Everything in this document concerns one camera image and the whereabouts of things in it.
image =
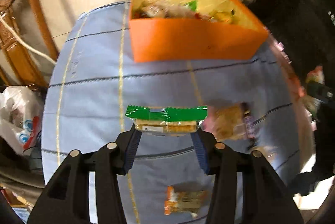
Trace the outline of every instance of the green snack wrapper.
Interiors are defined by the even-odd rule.
[[[134,120],[137,130],[154,135],[171,136],[195,132],[207,116],[207,106],[195,108],[167,107],[154,111],[148,107],[129,105],[126,116]]]
[[[185,3],[185,6],[189,7],[191,11],[197,11],[198,1],[192,0],[190,2]]]

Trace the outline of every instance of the table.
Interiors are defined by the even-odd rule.
[[[248,102],[260,145],[273,147],[272,166],[289,182],[300,169],[299,138],[291,97],[277,59],[265,42],[250,60],[192,60],[135,64],[128,28],[129,2],[109,4],[77,20],[50,81],[43,116],[42,158],[46,182],[73,149],[96,151],[130,129],[124,113],[142,106],[228,106]],[[247,152],[246,140],[226,141]],[[143,135],[130,174],[118,177],[128,223],[205,223],[164,215],[169,185],[211,191],[213,177],[200,169],[190,136]],[[94,174],[89,181],[90,217],[97,222]],[[241,187],[238,203],[242,204]],[[238,206],[237,218],[241,217]]]

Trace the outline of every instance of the orange paper box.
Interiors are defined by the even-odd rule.
[[[239,0],[197,0],[197,12],[235,11],[238,24],[187,18],[141,18],[134,12],[145,0],[132,0],[130,36],[135,62],[192,59],[250,59],[268,33]],[[185,4],[192,0],[170,0]]]

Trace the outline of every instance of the snack package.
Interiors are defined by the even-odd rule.
[[[129,105],[126,116],[134,120],[139,131],[159,136],[179,136],[199,128],[207,116],[207,106],[151,109]]]
[[[211,132],[217,141],[226,139],[250,139],[255,142],[254,119],[247,103],[228,108],[208,107],[208,116],[202,124],[203,130]]]
[[[196,12],[197,1],[185,4],[172,4],[169,0],[143,1],[140,9],[135,13],[135,18],[192,18],[209,21],[208,15]]]
[[[207,195],[207,191],[175,192],[173,186],[167,187],[167,200],[164,204],[164,214],[189,212],[195,219],[199,215],[200,207]]]
[[[238,24],[239,22],[234,10],[231,10],[230,12],[214,10],[209,16],[217,22],[225,22],[228,24]]]
[[[317,66],[314,70],[309,72],[306,77],[306,83],[310,81],[315,81],[321,84],[325,84],[325,76],[323,74],[322,66]],[[321,105],[321,101],[309,95],[305,95],[301,98],[305,108],[309,111],[316,119],[317,119],[317,112]]]

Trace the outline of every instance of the wooden chair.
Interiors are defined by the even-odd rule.
[[[19,29],[17,27],[15,18],[13,17],[13,10],[10,7],[13,2],[14,0],[0,0],[0,16],[6,13],[3,18],[4,21],[6,21],[6,23],[11,26],[17,34],[19,34]],[[35,20],[43,37],[43,41],[48,48],[49,56],[56,61],[59,53],[46,25],[40,1],[29,0],[29,4],[34,13]],[[31,59],[28,50],[16,40],[16,38],[8,29],[6,29],[6,27],[4,27],[1,22],[0,47],[4,52],[9,64],[11,65],[16,77],[22,85],[28,86],[32,90],[35,90],[38,87],[48,86],[41,74],[41,71],[37,68],[36,64]],[[1,68],[0,77],[3,79],[6,85],[11,85],[10,81]]]

